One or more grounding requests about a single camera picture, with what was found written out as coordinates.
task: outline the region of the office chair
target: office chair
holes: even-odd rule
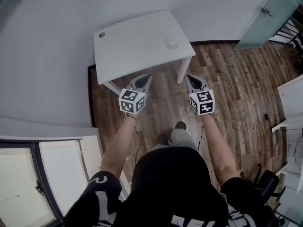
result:
[[[252,183],[254,185],[255,191],[258,193],[258,201],[262,205],[264,205],[270,197],[276,197],[276,202],[278,202],[280,200],[281,196],[283,195],[286,187],[284,187],[280,193],[275,193],[274,191],[278,187],[280,179],[275,173],[273,173],[272,171],[269,171],[269,170],[266,170],[263,173],[263,175],[261,176],[261,178],[258,182],[258,179],[261,174],[261,169],[262,169],[261,163],[258,164],[258,167],[259,167],[259,169],[258,169],[257,176]],[[240,173],[240,176],[242,178],[248,180],[244,176],[243,172]]]

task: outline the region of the gray pants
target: gray pants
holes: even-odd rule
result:
[[[170,146],[156,145],[154,149],[166,148]],[[197,146],[190,135],[184,129],[173,129],[171,133],[171,147],[189,147],[198,151]]]

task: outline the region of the glass door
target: glass door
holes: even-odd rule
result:
[[[268,0],[235,50],[260,48],[290,18],[303,0]]]

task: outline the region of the door handle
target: door handle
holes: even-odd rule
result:
[[[266,16],[266,15],[269,15],[269,16],[271,16],[271,17],[273,16],[273,15],[270,14],[270,10],[265,9],[265,8],[261,8],[261,13],[264,13],[265,16]]]
[[[40,183],[39,183],[38,181],[36,181],[36,184],[37,184],[37,186],[35,187],[36,190],[37,190],[42,196],[44,196],[44,193],[42,192],[41,187],[40,187]]]

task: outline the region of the table leg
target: table leg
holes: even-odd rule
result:
[[[181,68],[180,68],[178,79],[177,79],[178,84],[182,83],[185,73],[188,69],[188,65],[190,63],[191,58],[192,58],[192,56],[182,59],[182,64],[181,64]]]
[[[288,167],[288,163],[285,164],[277,173],[276,175],[279,176],[286,168]]]
[[[118,96],[120,96],[120,93],[122,90],[112,81],[105,82],[105,83],[103,83],[103,85],[106,86],[107,88],[109,88],[110,90],[112,90]]]
[[[289,175],[293,175],[293,176],[297,176],[297,177],[301,177],[301,174],[300,173],[297,173],[297,172],[290,172],[290,171],[286,171],[286,170],[283,170],[281,171],[281,173],[283,174],[289,174]]]

